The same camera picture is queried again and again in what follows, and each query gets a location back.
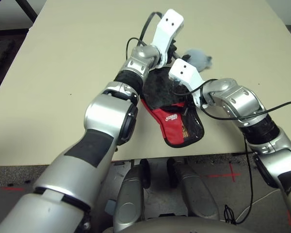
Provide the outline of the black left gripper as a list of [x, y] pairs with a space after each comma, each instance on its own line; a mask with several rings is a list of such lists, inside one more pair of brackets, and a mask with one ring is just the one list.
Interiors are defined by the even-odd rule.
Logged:
[[170, 64], [172, 62], [172, 59], [179, 58], [179, 55], [176, 53], [177, 47], [175, 45], [176, 40], [172, 39], [171, 44], [167, 51], [167, 64]]

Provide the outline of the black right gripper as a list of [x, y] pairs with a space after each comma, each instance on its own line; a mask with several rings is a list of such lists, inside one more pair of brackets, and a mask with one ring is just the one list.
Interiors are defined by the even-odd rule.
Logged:
[[193, 101], [191, 94], [188, 94], [189, 90], [186, 86], [179, 82], [173, 82], [171, 87], [171, 94], [174, 98], [180, 101]]

